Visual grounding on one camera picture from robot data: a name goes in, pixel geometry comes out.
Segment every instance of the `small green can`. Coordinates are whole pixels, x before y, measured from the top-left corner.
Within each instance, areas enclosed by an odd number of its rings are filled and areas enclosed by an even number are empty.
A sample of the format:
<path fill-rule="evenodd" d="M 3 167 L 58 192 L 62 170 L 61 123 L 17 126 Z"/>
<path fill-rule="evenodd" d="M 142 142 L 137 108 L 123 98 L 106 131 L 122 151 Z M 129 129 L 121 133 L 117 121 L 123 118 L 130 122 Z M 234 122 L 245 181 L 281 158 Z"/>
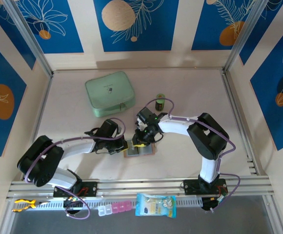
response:
<path fill-rule="evenodd" d="M 165 98 L 165 95 L 164 95 L 164 94 L 158 94 L 158 95 L 157 95 L 157 98 Z M 158 99 L 158 100 L 156 100 L 156 110 L 157 110 L 157 111 L 163 111 L 164 102 L 165 102 L 164 99 Z"/>

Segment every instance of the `snack bag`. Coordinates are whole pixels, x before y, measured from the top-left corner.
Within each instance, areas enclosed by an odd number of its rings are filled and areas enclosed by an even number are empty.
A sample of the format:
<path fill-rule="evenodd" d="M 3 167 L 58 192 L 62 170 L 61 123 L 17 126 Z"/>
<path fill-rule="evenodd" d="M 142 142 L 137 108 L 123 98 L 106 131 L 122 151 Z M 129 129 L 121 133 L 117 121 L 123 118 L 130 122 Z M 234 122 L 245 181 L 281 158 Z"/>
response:
<path fill-rule="evenodd" d="M 136 216 L 168 216 L 176 218 L 176 197 L 137 194 Z"/>

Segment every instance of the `small box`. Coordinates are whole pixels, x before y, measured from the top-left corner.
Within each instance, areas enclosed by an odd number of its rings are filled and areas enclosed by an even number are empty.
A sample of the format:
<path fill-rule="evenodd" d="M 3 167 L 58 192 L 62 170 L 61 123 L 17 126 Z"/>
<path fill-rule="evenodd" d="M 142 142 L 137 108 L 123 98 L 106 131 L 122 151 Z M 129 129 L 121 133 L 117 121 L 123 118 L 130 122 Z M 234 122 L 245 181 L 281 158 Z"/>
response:
<path fill-rule="evenodd" d="M 118 202 L 112 203 L 111 208 L 112 208 L 113 214 L 119 213 L 119 203 Z"/>
<path fill-rule="evenodd" d="M 125 207 L 125 211 L 130 211 L 133 207 L 132 207 L 132 202 L 131 201 L 125 201 L 124 202 L 124 207 Z"/>
<path fill-rule="evenodd" d="M 119 213 L 125 211 L 125 203 L 123 201 L 119 202 Z"/>
<path fill-rule="evenodd" d="M 99 216 L 105 216 L 106 215 L 106 207 L 105 206 L 99 206 L 98 207 L 98 215 Z"/>
<path fill-rule="evenodd" d="M 111 204 L 106 205 L 106 215 L 112 214 L 112 206 Z"/>
<path fill-rule="evenodd" d="M 85 83 L 96 117 L 125 111 L 135 105 L 135 92 L 126 75 L 120 71 Z"/>

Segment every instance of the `white table surface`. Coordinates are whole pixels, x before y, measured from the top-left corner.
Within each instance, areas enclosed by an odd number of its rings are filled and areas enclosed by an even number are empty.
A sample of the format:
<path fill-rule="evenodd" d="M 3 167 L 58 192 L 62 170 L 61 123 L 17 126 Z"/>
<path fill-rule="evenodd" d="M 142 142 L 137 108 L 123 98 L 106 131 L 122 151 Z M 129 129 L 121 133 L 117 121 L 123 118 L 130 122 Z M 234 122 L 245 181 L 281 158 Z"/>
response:
<path fill-rule="evenodd" d="M 47 135 L 54 141 L 82 136 L 83 132 L 100 127 L 108 117 L 118 117 L 127 127 L 125 138 L 134 134 L 136 113 L 158 93 L 175 103 L 176 116 L 199 116 L 209 113 L 236 144 L 235 152 L 223 157 L 220 171 L 250 175 L 246 152 L 219 70 L 194 69 L 127 69 L 136 93 L 136 105 L 125 112 L 96 118 L 91 110 L 85 82 L 117 70 L 92 70 L 56 73 L 42 116 L 38 136 Z M 155 103 L 150 105 L 152 111 Z M 171 105 L 165 102 L 164 111 Z M 152 156 L 124 158 L 115 155 L 80 154 L 65 158 L 59 167 L 75 171 L 82 179 L 147 179 L 198 176 L 202 156 L 187 136 L 165 134 Z"/>

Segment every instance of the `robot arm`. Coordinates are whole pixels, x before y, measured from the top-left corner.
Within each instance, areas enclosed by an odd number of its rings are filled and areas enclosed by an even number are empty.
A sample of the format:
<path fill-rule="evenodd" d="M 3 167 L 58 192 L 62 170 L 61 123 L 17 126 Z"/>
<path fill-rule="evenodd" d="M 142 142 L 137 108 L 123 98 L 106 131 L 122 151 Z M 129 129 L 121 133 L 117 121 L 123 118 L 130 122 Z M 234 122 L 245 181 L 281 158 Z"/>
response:
<path fill-rule="evenodd" d="M 203 122 L 229 138 L 228 134 L 211 115 L 203 113 L 199 117 L 186 118 L 161 113 L 157 116 L 145 107 L 137 114 L 137 117 L 136 125 L 138 128 L 133 137 L 134 145 L 141 147 L 156 142 L 157 133 L 177 133 L 189 136 L 202 155 L 200 179 L 210 185 L 216 182 L 219 177 L 217 170 L 219 154 L 225 149 L 227 141 L 214 132 L 208 133 L 207 128 L 195 123 L 195 120 Z"/>
<path fill-rule="evenodd" d="M 120 133 L 120 128 L 117 123 L 107 119 L 100 128 L 92 129 L 85 134 L 89 137 L 84 137 L 81 144 L 71 146 L 63 150 L 59 146 L 54 146 L 45 153 L 44 157 L 37 161 L 29 174 L 29 179 L 37 186 L 41 187 L 45 184 L 60 186 L 74 193 L 77 193 L 82 188 L 82 180 L 74 172 L 58 168 L 59 162 L 69 156 L 97 152 L 101 149 L 107 149 L 109 154 L 115 154 L 128 148 L 124 136 L 115 140 L 99 139 L 112 138 L 114 133 Z M 36 158 L 53 142 L 47 136 L 40 136 L 27 150 L 27 152 L 19 160 L 18 169 L 26 174 L 36 160 Z"/>

